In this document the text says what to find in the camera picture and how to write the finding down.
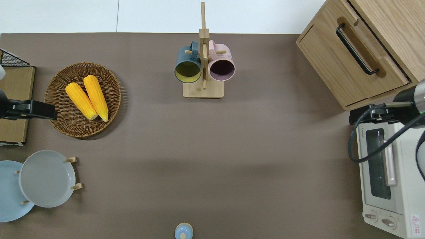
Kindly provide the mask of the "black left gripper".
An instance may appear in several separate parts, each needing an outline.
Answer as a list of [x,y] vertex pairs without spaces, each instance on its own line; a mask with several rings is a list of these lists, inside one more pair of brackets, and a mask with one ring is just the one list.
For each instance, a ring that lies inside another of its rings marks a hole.
[[58,111],[55,106],[36,100],[31,101],[11,101],[7,103],[7,119],[31,119],[40,118],[48,120],[57,120]]

